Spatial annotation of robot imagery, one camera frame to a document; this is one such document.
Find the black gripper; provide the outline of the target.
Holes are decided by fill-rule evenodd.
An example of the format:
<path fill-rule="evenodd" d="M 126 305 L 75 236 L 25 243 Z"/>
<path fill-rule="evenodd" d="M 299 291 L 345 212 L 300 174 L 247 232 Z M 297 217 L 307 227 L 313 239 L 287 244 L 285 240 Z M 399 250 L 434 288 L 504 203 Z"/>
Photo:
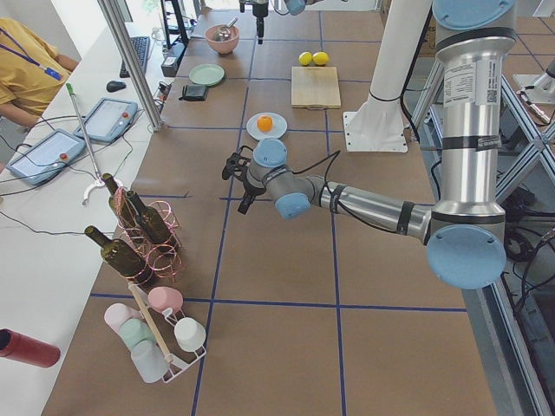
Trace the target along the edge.
<path fill-rule="evenodd" d="M 239 203 L 238 212 L 246 214 L 251 207 L 251 204 L 256 200 L 256 197 L 265 194 L 266 188 L 260 180 L 255 179 L 250 174 L 250 168 L 248 166 L 243 169 L 240 179 L 244 186 L 245 192 L 241 202 Z"/>
<path fill-rule="evenodd" d="M 257 41 L 264 42 L 264 19 L 268 16 L 268 0 L 252 0 L 252 14 L 257 18 Z"/>

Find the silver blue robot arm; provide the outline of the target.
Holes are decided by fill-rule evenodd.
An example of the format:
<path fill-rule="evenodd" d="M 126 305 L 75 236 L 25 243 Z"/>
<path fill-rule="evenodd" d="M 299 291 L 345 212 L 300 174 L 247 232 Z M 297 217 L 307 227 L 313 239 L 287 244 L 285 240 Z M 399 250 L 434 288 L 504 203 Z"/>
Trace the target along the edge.
<path fill-rule="evenodd" d="M 318 3 L 318 0 L 285 0 L 284 2 L 287 11 L 293 16 L 296 16 L 303 12 L 307 6 Z M 252 14 L 256 17 L 258 44 L 264 42 L 264 20 L 269 15 L 269 3 L 268 0 L 250 1 Z"/>
<path fill-rule="evenodd" d="M 516 37 L 513 1 L 394 1 L 390 5 L 368 99 L 345 116 L 351 152 L 403 151 L 404 121 L 414 121 L 403 94 L 428 25 L 437 24 L 435 57 L 442 66 L 441 158 L 430 172 L 434 205 L 418 205 L 330 181 L 303 176 L 287 165 L 278 139 L 263 139 L 251 157 L 234 153 L 224 179 L 238 179 L 247 212 L 268 194 L 283 218 L 313 205 L 344 213 L 388 233 L 419 239 L 431 270 L 461 289 L 494 283 L 506 264 L 506 214 L 495 186 L 500 140 L 502 62 Z"/>

